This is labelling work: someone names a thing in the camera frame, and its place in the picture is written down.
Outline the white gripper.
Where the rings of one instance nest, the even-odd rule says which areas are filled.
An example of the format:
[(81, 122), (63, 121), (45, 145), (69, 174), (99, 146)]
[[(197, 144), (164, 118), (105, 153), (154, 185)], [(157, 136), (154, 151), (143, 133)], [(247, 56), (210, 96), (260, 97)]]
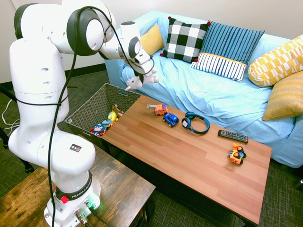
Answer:
[(144, 76), (155, 74), (154, 60), (149, 54), (138, 54), (133, 58), (133, 69), (136, 76), (139, 76), (141, 82), (144, 82)]

